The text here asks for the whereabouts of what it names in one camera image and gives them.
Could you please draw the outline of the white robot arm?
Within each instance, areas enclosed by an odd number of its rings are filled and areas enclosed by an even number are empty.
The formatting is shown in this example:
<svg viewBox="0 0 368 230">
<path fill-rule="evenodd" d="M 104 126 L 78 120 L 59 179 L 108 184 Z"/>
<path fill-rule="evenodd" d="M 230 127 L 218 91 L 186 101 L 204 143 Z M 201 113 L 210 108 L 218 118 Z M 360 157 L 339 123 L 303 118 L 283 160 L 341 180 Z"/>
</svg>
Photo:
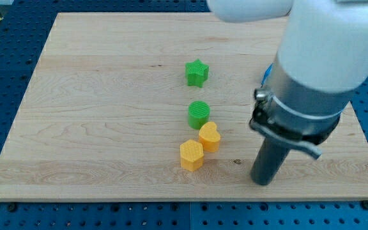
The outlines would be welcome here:
<svg viewBox="0 0 368 230">
<path fill-rule="evenodd" d="M 368 1 L 209 1 L 225 22 L 288 17 L 272 69 L 254 91 L 251 129 L 264 136 L 251 178 L 267 185 L 291 150 L 321 156 L 368 76 Z"/>
</svg>

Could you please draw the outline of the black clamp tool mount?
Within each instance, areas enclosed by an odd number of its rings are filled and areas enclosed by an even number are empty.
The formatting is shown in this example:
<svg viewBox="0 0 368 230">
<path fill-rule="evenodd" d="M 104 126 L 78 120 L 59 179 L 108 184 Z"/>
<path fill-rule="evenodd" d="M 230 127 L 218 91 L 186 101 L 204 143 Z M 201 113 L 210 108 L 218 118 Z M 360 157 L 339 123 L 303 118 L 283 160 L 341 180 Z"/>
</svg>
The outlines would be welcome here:
<svg viewBox="0 0 368 230">
<path fill-rule="evenodd" d="M 256 88 L 254 99 L 250 128 L 274 144 L 304 152 L 314 159 L 322 154 L 318 145 L 328 138 L 340 120 L 339 113 L 312 116 L 297 112 L 268 88 Z"/>
</svg>

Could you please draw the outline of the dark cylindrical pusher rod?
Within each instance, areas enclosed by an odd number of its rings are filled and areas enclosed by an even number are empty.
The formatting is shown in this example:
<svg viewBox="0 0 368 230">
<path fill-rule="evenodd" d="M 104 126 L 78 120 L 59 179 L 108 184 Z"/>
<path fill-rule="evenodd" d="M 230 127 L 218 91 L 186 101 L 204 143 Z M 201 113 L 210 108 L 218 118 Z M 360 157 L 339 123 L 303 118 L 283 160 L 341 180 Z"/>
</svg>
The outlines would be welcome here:
<svg viewBox="0 0 368 230">
<path fill-rule="evenodd" d="M 285 148 L 269 138 L 265 138 L 250 172 L 250 177 L 254 183 L 258 185 L 270 184 L 290 150 L 290 148 Z"/>
</svg>

